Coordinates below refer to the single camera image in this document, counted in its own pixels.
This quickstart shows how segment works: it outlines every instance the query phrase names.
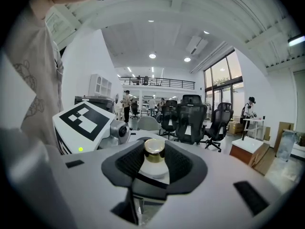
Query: black cap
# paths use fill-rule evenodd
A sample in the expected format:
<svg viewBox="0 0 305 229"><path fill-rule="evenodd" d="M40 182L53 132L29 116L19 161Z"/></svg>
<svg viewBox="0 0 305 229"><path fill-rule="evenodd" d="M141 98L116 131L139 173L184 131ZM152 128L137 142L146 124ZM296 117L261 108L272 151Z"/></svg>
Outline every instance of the black cap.
<svg viewBox="0 0 305 229"><path fill-rule="evenodd" d="M249 101L251 101L251 102L254 103L254 104L256 103L254 97L249 97Z"/></svg>

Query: chair base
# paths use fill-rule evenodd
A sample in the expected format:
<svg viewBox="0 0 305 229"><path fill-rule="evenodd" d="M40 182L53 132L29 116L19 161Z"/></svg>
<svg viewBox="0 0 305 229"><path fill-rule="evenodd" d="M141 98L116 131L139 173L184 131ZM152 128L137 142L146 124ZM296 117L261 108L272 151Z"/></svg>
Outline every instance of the chair base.
<svg viewBox="0 0 305 229"><path fill-rule="evenodd" d="M208 146L213 145L214 147L216 147L216 148L218 149L218 152L219 152L219 153L221 152L220 143L214 142L212 139L209 139L209 140L206 140L206 141L197 142L197 144L200 144L200 143L206 143L206 144L207 144L207 146L205 147L205 149L207 149Z"/></svg>
<svg viewBox="0 0 305 229"><path fill-rule="evenodd" d="M170 136L177 137L172 132L166 132L166 131L160 134L160 136L164 136L164 135L168 136L167 137L168 140L170 140Z"/></svg>

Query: white paper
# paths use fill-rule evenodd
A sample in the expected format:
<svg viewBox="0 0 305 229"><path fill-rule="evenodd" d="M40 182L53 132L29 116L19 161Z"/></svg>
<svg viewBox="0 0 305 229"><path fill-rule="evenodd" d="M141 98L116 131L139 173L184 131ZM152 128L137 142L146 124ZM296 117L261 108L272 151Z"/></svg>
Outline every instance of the white paper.
<svg viewBox="0 0 305 229"><path fill-rule="evenodd" d="M185 134L186 134L186 135L191 135L191 134L192 134L192 132L191 132L191 126L190 126L190 125L187 126L186 131L185 131Z"/></svg>
<svg viewBox="0 0 305 229"><path fill-rule="evenodd" d="M20 128L36 94L17 73L6 54L0 54L0 127Z"/></svg>

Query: linear light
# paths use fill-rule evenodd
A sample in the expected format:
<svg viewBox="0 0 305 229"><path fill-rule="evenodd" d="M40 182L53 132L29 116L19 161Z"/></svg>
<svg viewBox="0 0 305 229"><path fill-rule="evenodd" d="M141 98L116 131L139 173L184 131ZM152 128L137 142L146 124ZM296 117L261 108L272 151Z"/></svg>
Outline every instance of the linear light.
<svg viewBox="0 0 305 229"><path fill-rule="evenodd" d="M304 41L305 41L305 36L298 35L298 36L295 36L295 37L289 39L288 40L288 45L289 45L289 47L291 47L291 46L297 45L297 44L299 44L301 42L304 42Z"/></svg>

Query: ceiling light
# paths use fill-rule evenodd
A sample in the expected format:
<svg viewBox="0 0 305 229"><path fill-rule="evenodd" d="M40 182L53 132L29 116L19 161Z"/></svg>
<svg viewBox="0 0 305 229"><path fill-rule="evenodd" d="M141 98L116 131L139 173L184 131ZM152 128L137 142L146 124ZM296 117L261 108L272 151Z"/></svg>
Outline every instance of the ceiling light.
<svg viewBox="0 0 305 229"><path fill-rule="evenodd" d="M297 45L297 44L299 44L301 42L304 42L304 41L305 41L305 36L298 35L298 36L295 36L295 37L289 39L288 40L288 45L289 45L289 47L291 47L291 46Z"/></svg>

